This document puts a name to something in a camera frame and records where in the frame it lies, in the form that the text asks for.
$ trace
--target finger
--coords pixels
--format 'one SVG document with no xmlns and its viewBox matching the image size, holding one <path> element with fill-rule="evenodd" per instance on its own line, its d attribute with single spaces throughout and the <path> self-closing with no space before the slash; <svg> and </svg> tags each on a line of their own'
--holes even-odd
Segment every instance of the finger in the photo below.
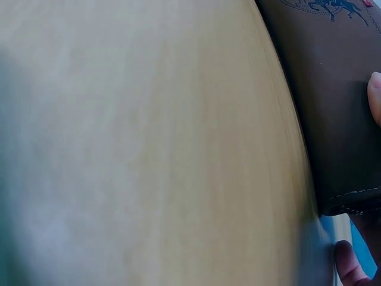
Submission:
<svg viewBox="0 0 381 286">
<path fill-rule="evenodd" d="M 340 241 L 335 245 L 336 268 L 343 286 L 365 286 L 371 279 L 364 273 L 347 241 Z"/>
<path fill-rule="evenodd" d="M 373 73 L 368 82 L 368 101 L 371 114 L 381 126 L 381 73 Z"/>
</svg>

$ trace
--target fingernail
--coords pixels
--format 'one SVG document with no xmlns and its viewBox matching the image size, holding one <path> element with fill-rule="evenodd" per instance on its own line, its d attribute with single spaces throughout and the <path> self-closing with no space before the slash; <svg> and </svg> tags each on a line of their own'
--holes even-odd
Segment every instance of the fingernail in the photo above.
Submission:
<svg viewBox="0 0 381 286">
<path fill-rule="evenodd" d="M 381 89 L 381 73 L 374 72 L 371 74 L 369 84 L 376 89 Z"/>
</svg>

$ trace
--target leather wallet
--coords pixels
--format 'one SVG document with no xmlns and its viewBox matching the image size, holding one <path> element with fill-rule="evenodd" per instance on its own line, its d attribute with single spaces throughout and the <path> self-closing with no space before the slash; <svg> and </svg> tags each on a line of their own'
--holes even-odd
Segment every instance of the leather wallet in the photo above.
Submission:
<svg viewBox="0 0 381 286">
<path fill-rule="evenodd" d="M 255 0 L 287 78 L 320 215 L 381 210 L 381 128 L 367 82 L 381 70 L 371 0 Z"/>
</svg>

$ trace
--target wallet stitching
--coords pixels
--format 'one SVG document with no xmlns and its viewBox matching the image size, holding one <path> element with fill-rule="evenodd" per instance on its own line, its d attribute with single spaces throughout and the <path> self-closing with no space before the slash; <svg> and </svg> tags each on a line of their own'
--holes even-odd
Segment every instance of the wallet stitching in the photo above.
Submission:
<svg viewBox="0 0 381 286">
<path fill-rule="evenodd" d="M 361 189 L 361 190 L 359 190 L 359 191 L 351 191 L 351 192 L 347 192 L 347 193 L 345 193 L 345 194 L 341 194 L 341 195 L 337 195 L 337 196 L 335 196 L 335 197 L 332 197 L 332 198 L 329 199 L 329 201 L 334 200 L 334 199 L 339 198 L 339 197 L 344 197 L 344 196 L 346 196 L 346 195 L 354 195 L 354 194 L 359 194 L 359 193 L 362 193 L 362 192 L 370 192 L 370 191 L 375 191 L 375 190 L 377 190 L 377 189 L 381 189 L 381 186 L 377 186 L 377 187 L 370 188 L 370 189 Z"/>
<path fill-rule="evenodd" d="M 287 2 L 284 2 L 284 1 L 282 1 L 282 0 L 280 0 L 283 4 L 285 4 L 285 5 L 287 5 L 288 7 L 291 7 L 291 8 L 295 8 L 295 9 L 297 9 L 297 10 L 299 10 L 299 11 L 303 11 L 303 12 L 307 12 L 307 13 L 310 13 L 310 14 L 317 14 L 317 15 L 326 15 L 327 13 L 323 13 L 323 12 L 318 12 L 318 11 L 310 11 L 310 10 L 308 10 L 308 9 L 303 9 L 303 8 L 300 8 L 300 7 L 298 7 L 298 6 L 292 6 L 292 5 L 290 5 L 289 3 L 287 3 Z"/>
<path fill-rule="evenodd" d="M 371 20 L 371 22 L 374 24 L 374 26 L 376 27 L 378 34 L 381 35 L 380 28 L 378 27 L 378 25 L 376 24 L 375 20 L 373 19 L 373 17 L 372 17 L 371 14 L 369 13 L 368 8 L 365 6 L 365 4 L 364 4 L 363 1 L 360 1 L 360 2 L 361 2 L 361 5 L 364 7 L 365 11 L 367 11 L 368 17 L 369 17 L 369 19 Z"/>
<path fill-rule="evenodd" d="M 359 210 L 355 210 L 355 209 L 350 209 L 349 207 L 346 207 L 346 206 L 342 205 L 341 206 L 341 212 L 343 212 L 344 209 L 351 211 L 352 215 L 362 216 L 365 213 L 374 212 L 375 210 L 381 210 L 381 207 L 376 207 L 376 208 L 371 209 L 371 210 L 362 210 L 362 211 L 359 211 Z"/>
</svg>

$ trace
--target red logo detail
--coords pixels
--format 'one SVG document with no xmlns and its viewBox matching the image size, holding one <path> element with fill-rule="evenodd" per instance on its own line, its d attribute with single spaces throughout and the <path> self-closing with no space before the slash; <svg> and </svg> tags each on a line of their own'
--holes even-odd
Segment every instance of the red logo detail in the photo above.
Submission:
<svg viewBox="0 0 381 286">
<path fill-rule="evenodd" d="M 364 5 L 366 7 L 373 7 L 374 6 L 373 3 L 371 2 L 371 0 L 363 0 L 363 2 L 364 2 Z"/>
</svg>

